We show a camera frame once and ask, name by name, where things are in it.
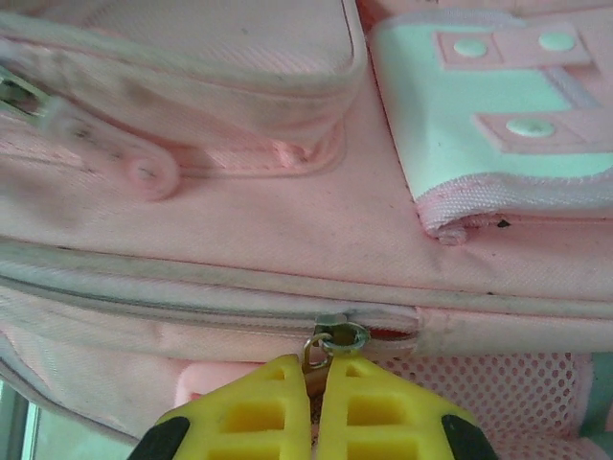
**white snap button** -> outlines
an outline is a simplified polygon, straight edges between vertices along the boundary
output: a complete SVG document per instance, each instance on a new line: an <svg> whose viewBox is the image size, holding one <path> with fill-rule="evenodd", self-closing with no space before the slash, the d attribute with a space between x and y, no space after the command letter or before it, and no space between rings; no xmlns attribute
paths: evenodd
<svg viewBox="0 0 613 460"><path fill-rule="evenodd" d="M488 45L481 40L463 38L453 45L453 49L465 58L482 58L488 53Z"/></svg>
<svg viewBox="0 0 613 460"><path fill-rule="evenodd" d="M570 34L563 32L548 32L538 38L538 44L546 51L565 52L575 48L577 42Z"/></svg>
<svg viewBox="0 0 613 460"><path fill-rule="evenodd" d="M550 137L556 127L545 120L536 118L515 118L507 122L507 129L522 137Z"/></svg>

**pink plastic zipper pull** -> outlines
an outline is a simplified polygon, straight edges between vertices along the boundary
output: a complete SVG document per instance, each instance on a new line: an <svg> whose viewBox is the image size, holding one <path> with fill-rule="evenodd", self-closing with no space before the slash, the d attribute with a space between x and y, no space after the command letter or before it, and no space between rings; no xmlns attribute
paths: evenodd
<svg viewBox="0 0 613 460"><path fill-rule="evenodd" d="M0 107L25 119L54 142L79 155L92 169L146 200L171 195L179 166L165 149L118 129L58 96L0 71Z"/></svg>

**metal zipper slider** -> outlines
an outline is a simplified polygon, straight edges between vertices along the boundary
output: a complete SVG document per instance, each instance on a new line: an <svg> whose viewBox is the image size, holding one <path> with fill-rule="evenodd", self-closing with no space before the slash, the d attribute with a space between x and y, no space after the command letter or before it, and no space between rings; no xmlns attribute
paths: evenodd
<svg viewBox="0 0 613 460"><path fill-rule="evenodd" d="M328 369L334 357L349 357L358 354L371 340L369 331L349 321L344 314L323 314L315 321L315 330L303 348L303 373L306 391L311 397L323 393ZM312 361L314 348L319 348L324 357Z"/></svg>
<svg viewBox="0 0 613 460"><path fill-rule="evenodd" d="M0 108L143 199L163 199L179 185L179 166L167 150L47 94L5 67L0 67Z"/></svg>

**pink fabric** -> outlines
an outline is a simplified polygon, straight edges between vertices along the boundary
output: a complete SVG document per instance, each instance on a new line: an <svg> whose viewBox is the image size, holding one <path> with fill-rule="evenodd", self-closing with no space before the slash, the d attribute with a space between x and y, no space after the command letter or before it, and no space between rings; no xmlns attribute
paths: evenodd
<svg viewBox="0 0 613 460"><path fill-rule="evenodd" d="M610 317L610 224L514 221L475 232L463 248L441 247L423 234L372 75L343 129L346 157L333 171L300 180L188 179L176 197L153 206L95 175L2 155L0 212L11 218L0 220L0 234L6 244L185 263L163 271L227 287ZM16 252L28 254L23 246ZM59 264L53 254L45 257ZM93 254L73 263L94 271L118 265Z"/></svg>
<svg viewBox="0 0 613 460"><path fill-rule="evenodd" d="M501 221L511 224L525 217L529 221L530 216L549 216L560 223L578 219L585 225L606 224L604 219L613 219L613 210L602 203L611 196L613 169L574 181L508 174L468 176L430 190L416 203L426 233L455 245L467 241L469 228Z"/></svg>
<svg viewBox="0 0 613 460"><path fill-rule="evenodd" d="M419 335L413 347L417 355L449 355L551 352L576 353L613 350L613 321L588 318L492 314L474 310L417 309Z"/></svg>

